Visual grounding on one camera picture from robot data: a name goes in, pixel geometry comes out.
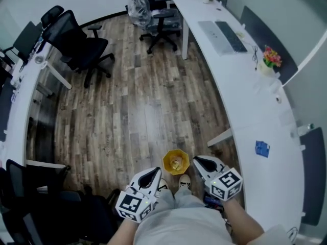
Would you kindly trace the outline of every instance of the shoe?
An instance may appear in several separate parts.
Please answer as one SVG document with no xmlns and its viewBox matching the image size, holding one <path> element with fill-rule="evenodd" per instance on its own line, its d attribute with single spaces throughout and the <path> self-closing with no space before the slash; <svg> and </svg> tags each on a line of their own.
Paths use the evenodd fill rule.
<svg viewBox="0 0 327 245">
<path fill-rule="evenodd" d="M 191 189 L 191 178 L 187 174 L 183 174 L 179 178 L 179 188 L 186 186 L 189 190 Z"/>
<path fill-rule="evenodd" d="M 156 197 L 160 195 L 160 192 L 163 190 L 163 189 L 167 189 L 169 190 L 169 186 L 168 186 L 168 183 L 165 181 L 165 179 L 161 178 L 160 179 L 160 182 L 159 182 L 159 186 L 158 186 L 158 190 L 156 192 Z"/>
</svg>

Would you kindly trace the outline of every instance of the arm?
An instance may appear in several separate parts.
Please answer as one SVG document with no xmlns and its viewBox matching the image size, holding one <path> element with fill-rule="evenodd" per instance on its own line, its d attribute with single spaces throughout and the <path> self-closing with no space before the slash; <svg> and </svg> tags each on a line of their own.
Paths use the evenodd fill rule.
<svg viewBox="0 0 327 245">
<path fill-rule="evenodd" d="M 107 245 L 133 245 L 138 223 L 125 219 Z"/>
<path fill-rule="evenodd" d="M 235 199 L 221 202 L 239 245 L 246 245 L 264 233 L 259 223 L 247 214 Z"/>
</svg>

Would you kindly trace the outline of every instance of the blue object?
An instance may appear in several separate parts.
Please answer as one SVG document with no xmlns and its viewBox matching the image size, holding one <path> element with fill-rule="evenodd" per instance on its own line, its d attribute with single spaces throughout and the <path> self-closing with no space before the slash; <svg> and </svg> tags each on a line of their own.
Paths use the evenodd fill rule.
<svg viewBox="0 0 327 245">
<path fill-rule="evenodd" d="M 270 150 L 270 145 L 264 141 L 256 141 L 255 143 L 255 153 L 268 158 Z"/>
</svg>

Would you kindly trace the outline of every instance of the chair base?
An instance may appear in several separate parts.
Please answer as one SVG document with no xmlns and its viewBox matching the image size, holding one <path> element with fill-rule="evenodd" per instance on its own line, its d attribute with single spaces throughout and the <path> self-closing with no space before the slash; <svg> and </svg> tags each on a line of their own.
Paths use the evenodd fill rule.
<svg viewBox="0 0 327 245">
<path fill-rule="evenodd" d="M 109 73 L 106 69 L 99 66 L 99 63 L 102 62 L 103 60 L 107 59 L 108 57 L 110 57 L 110 59 L 112 61 L 114 61 L 114 55 L 113 54 L 108 54 L 108 55 L 105 55 L 105 56 L 99 58 L 98 61 L 95 63 L 95 65 L 91 66 L 88 69 L 86 77 L 85 77 L 85 81 L 84 81 L 84 88 L 89 87 L 94 69 L 98 69 L 99 71 L 105 73 L 107 78 L 111 77 L 111 73 Z"/>
<path fill-rule="evenodd" d="M 175 44 L 168 36 L 176 34 L 177 37 L 180 36 L 180 31 L 165 31 L 165 32 L 159 32 L 156 36 L 152 36 L 151 34 L 143 34 L 139 37 L 140 41 L 143 41 L 144 37 L 151 37 L 152 43 L 147 50 L 148 55 L 152 53 L 152 48 L 159 42 L 160 39 L 163 39 L 170 43 L 173 46 L 173 51 L 177 50 L 177 44 Z"/>
</svg>

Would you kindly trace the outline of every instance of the wood plank floor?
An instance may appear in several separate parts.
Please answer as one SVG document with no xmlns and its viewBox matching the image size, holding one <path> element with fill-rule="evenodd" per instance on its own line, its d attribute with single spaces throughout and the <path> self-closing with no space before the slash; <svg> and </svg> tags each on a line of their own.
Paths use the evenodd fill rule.
<svg viewBox="0 0 327 245">
<path fill-rule="evenodd" d="M 55 161 L 72 167 L 66 188 L 81 190 L 88 184 L 94 193 L 106 196 L 125 188 L 135 173 L 162 168 L 163 156 L 176 148 L 190 157 L 187 173 L 199 197 L 203 185 L 193 168 L 195 155 L 219 155 L 239 171 L 233 139 L 217 146 L 220 154 L 206 146 L 229 124 L 196 43 L 190 39 L 186 61 L 167 43 L 159 43 L 153 55 L 147 55 L 150 40 L 139 41 L 142 30 L 127 15 L 99 24 L 99 36 L 109 41 L 105 54 L 115 55 L 114 63 L 103 64 L 112 73 L 110 79 L 95 71 L 90 87 L 84 89 L 86 72 L 79 75 L 60 63 L 56 49 L 51 54 L 54 66 L 73 86 L 57 95 L 54 131 Z M 172 38 L 181 48 L 181 38 Z M 164 170 L 163 177 L 175 191 L 179 177 Z"/>
</svg>

